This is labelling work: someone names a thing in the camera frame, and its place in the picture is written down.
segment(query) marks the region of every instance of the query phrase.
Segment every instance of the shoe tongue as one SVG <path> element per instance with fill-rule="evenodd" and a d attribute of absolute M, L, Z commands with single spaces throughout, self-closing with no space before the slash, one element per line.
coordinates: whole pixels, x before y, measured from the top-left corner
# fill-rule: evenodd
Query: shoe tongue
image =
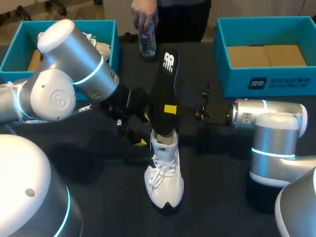
<path fill-rule="evenodd" d="M 177 149 L 177 144 L 172 144 L 170 146 L 152 141 L 152 146 L 155 151 L 155 155 L 158 160 L 171 162 L 174 159 L 175 152 Z"/>

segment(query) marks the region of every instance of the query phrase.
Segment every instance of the hand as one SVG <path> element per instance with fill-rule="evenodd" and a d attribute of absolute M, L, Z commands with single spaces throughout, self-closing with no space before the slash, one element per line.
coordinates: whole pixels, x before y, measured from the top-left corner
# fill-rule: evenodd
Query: hand
<path fill-rule="evenodd" d="M 157 0 L 133 0 L 132 13 L 134 14 L 134 26 L 140 32 L 147 33 L 152 20 L 157 26 Z"/>

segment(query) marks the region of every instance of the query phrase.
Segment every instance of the white sneaker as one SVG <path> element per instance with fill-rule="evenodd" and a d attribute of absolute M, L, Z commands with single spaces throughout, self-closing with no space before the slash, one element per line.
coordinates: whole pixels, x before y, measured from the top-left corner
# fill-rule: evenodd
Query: white sneaker
<path fill-rule="evenodd" d="M 183 179 L 180 172 L 178 134 L 173 131 L 173 144 L 168 146 L 157 141 L 157 134 L 152 131 L 151 145 L 154 149 L 153 167 L 148 166 L 144 178 L 148 195 L 159 207 L 175 208 L 183 195 Z"/>
<path fill-rule="evenodd" d="M 38 34 L 38 40 L 44 34 L 44 32 L 40 32 Z M 97 42 L 95 37 L 92 34 L 83 33 L 86 38 L 92 43 L 92 45 L 99 51 L 99 53 L 103 56 L 104 60 L 107 61 L 110 58 L 111 54 L 111 46 L 106 43 Z"/>

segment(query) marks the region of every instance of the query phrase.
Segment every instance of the cable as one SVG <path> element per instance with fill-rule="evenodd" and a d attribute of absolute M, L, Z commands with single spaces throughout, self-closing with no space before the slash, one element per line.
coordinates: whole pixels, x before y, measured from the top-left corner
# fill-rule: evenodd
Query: cable
<path fill-rule="evenodd" d="M 77 115 L 77 114 L 85 112 L 85 111 L 88 111 L 88 110 L 91 110 L 91 109 L 93 109 L 91 105 L 84 106 L 76 111 L 73 111 L 73 113 L 71 115 L 69 115 L 69 117 Z M 35 123 L 49 123 L 49 122 L 50 121 L 46 121 L 46 120 L 26 120 L 26 121 L 23 121 L 22 123 L 35 124 Z"/>
<path fill-rule="evenodd" d="M 9 134 L 16 135 L 15 131 L 8 124 L 3 125 L 2 127 L 4 127 L 9 132 Z"/>
<path fill-rule="evenodd" d="M 302 6 L 301 6 L 301 10 L 300 10 L 300 13 L 298 14 L 298 16 L 301 16 L 301 14 L 302 14 L 302 10 L 303 10 L 304 5 L 305 5 L 305 2 L 306 2 L 306 0 L 304 0 L 304 1 L 303 1 L 303 4 L 302 4 Z"/>

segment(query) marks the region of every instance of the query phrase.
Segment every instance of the yellow label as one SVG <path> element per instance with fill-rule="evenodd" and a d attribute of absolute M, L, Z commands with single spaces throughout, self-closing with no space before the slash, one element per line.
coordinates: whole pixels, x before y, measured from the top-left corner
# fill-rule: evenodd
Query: yellow label
<path fill-rule="evenodd" d="M 146 142 L 144 141 L 144 139 L 142 138 L 139 143 L 136 143 L 136 144 L 134 144 L 134 145 L 135 145 L 135 146 L 140 146 L 140 147 L 142 147 L 142 146 L 147 145 L 147 143 L 146 143 Z"/>
<path fill-rule="evenodd" d="M 144 113 L 144 116 L 148 121 L 150 121 L 146 112 Z"/>
<path fill-rule="evenodd" d="M 175 115 L 177 113 L 177 106 L 176 105 L 164 105 L 164 112 Z"/>

